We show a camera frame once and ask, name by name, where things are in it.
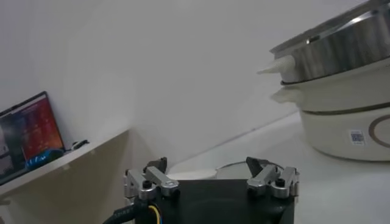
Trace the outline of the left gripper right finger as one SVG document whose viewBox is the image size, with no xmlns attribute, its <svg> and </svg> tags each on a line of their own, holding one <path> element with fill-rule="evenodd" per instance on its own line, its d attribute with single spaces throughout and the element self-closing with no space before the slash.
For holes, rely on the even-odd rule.
<svg viewBox="0 0 390 224">
<path fill-rule="evenodd" d="M 282 167 L 266 159 L 246 158 L 252 175 L 247 191 L 254 197 L 270 194 L 275 198 L 299 196 L 299 172 L 295 167 Z"/>
</svg>

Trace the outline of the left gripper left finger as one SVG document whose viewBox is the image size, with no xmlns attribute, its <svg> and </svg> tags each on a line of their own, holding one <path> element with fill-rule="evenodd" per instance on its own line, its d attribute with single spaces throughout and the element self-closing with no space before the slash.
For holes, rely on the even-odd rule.
<svg viewBox="0 0 390 224">
<path fill-rule="evenodd" d="M 152 201 L 157 197 L 175 200 L 180 195 L 180 183 L 165 174 L 167 158 L 149 161 L 143 170 L 127 169 L 124 173 L 124 198 Z"/>
</svg>

